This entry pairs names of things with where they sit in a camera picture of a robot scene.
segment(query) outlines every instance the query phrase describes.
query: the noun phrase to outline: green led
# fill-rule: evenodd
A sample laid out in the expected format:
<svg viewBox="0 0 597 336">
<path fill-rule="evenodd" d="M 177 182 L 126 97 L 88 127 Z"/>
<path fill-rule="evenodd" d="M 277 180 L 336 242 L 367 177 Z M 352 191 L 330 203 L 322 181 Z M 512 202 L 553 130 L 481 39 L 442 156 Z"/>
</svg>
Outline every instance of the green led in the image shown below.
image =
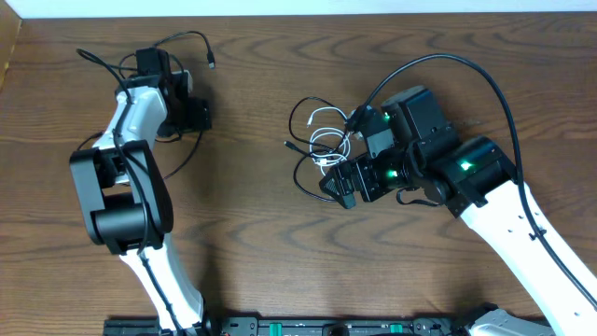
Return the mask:
<svg viewBox="0 0 597 336">
<path fill-rule="evenodd" d="M 472 166 L 473 166 L 473 164 L 472 164 L 472 163 L 469 163 L 469 162 L 467 162 L 467 161 L 464 161 L 464 162 L 460 163 L 460 167 L 461 167 L 462 169 L 466 170 L 466 171 L 467 171 L 467 170 L 468 170 L 470 167 L 472 167 Z"/>
</svg>

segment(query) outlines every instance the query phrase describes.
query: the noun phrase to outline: wooden tabletop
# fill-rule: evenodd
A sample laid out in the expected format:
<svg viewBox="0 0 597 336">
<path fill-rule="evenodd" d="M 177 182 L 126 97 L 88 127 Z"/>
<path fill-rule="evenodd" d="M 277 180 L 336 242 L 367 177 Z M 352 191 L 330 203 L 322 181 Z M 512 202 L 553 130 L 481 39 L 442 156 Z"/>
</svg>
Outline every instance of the wooden tabletop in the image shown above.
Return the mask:
<svg viewBox="0 0 597 336">
<path fill-rule="evenodd" d="M 393 195 L 343 210 L 292 182 L 284 147 L 297 100 L 317 95 L 350 112 L 389 72 L 434 52 L 484 66 L 517 121 L 526 177 L 553 226 L 597 271 L 597 14 L 387 15 L 25 21 L 0 93 L 0 334 L 99 334 L 111 315 L 155 315 L 132 271 L 94 245 L 68 158 L 115 111 L 115 80 L 80 59 L 115 63 L 166 35 L 164 47 L 212 100 L 214 128 L 167 181 L 174 240 L 209 303 L 262 315 L 459 314 L 491 301 L 540 315 L 507 266 L 448 210 Z M 511 154 L 504 114 L 473 71 L 433 61 L 379 99 L 424 84 L 463 138 L 490 136 Z M 294 127 L 307 136 L 306 104 Z M 320 119 L 340 125 L 337 116 Z M 193 146 L 156 144 L 163 173 Z M 362 147 L 357 146 L 354 154 Z M 299 178 L 316 189 L 306 163 Z"/>
</svg>

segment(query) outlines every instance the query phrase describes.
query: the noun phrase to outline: coiled white cable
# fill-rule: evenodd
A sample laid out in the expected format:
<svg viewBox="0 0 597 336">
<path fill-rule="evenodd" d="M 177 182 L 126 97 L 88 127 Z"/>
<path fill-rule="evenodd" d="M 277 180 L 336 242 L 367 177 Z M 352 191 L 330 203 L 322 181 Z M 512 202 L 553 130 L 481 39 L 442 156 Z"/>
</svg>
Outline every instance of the coiled white cable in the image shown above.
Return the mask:
<svg viewBox="0 0 597 336">
<path fill-rule="evenodd" d="M 307 127 L 311 126 L 311 123 L 313 122 L 313 117 L 317 112 L 325 110 L 336 110 L 344 116 L 344 119 L 346 119 L 346 115 L 344 114 L 344 112 L 342 112 L 342 110 L 340 110 L 337 107 L 320 107 L 311 113 L 311 117 L 309 118 L 309 121 L 307 121 Z M 340 139 L 342 139 L 344 137 L 344 131 L 334 127 L 321 127 L 311 134 L 309 142 L 313 143 L 320 137 L 325 136 L 337 136 Z M 341 150 L 341 153 L 312 154 L 313 163 L 319 166 L 319 170 L 321 171 L 322 175 L 326 175 L 324 167 L 331 167 L 335 164 L 348 160 L 348 157 L 351 153 L 351 142 L 349 140 L 349 136 L 346 136 L 344 138 L 344 141 L 342 141 L 342 144 L 340 145 L 339 149 Z M 309 145 L 309 151 L 313 151 L 313 145 Z"/>
</svg>

